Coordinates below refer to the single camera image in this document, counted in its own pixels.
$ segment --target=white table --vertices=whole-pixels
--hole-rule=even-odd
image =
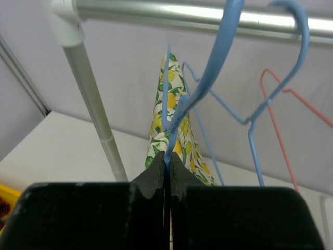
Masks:
[[[129,180],[145,169],[148,140],[113,131]],[[204,158],[214,178],[218,176],[211,159]],[[219,163],[227,185],[258,185],[256,173]],[[291,183],[264,177],[266,185]],[[94,125],[51,112],[0,162],[0,183],[24,190],[34,182],[115,181]],[[324,238],[320,201],[324,194],[301,187],[317,227]]]

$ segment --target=clothing rack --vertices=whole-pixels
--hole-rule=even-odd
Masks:
[[[120,155],[84,47],[81,20],[100,19],[216,33],[224,6],[134,0],[41,0],[51,28],[68,59],[117,181],[127,181]],[[333,47],[332,15],[308,13],[312,45]],[[238,36],[298,42],[290,14],[276,8],[244,8]]]

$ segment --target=metal rod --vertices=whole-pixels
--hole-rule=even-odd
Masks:
[[[73,47],[63,47],[63,51],[65,52],[84,102],[93,120],[113,175],[117,181],[127,182],[126,172],[99,95],[84,44],[81,43]]]
[[[148,0],[76,0],[83,19],[106,19],[216,33],[223,15],[223,4],[180,3]],[[309,13],[312,45],[333,46],[333,15]],[[237,30],[238,36],[300,41],[291,14],[279,8],[244,8]]]
[[[34,102],[40,113],[46,117],[50,112],[50,108],[42,98],[41,94],[33,84],[32,80],[28,76],[27,72],[23,69],[19,60],[12,53],[7,43],[0,35],[0,57],[12,75],[20,83],[21,87]]]

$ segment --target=folded cloth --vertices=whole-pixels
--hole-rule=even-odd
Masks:
[[[149,148],[146,158],[146,168],[154,159],[158,151],[165,151],[167,149],[170,134],[162,131],[162,99],[163,99],[163,83],[165,62],[167,56],[165,55],[162,60],[160,69],[157,94],[155,105],[153,109],[153,122],[151,123],[149,132]],[[168,69],[168,116],[167,119],[171,120],[179,98],[182,95],[187,95],[187,90],[184,83],[181,67],[173,54],[170,54],[169,69]],[[178,136],[175,148],[173,149],[180,159],[183,161],[185,167],[191,171],[201,182],[206,185],[216,185],[216,182],[211,175],[210,169],[203,162],[200,147],[196,142],[195,136],[191,128],[190,115],[184,118],[180,127],[178,128]]]

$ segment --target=yellow container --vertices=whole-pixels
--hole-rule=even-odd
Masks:
[[[21,192],[0,184],[0,197],[10,204],[10,211],[9,211],[8,215],[11,215],[11,213],[14,209],[14,206],[15,206],[18,198],[20,197],[20,195],[21,195]]]

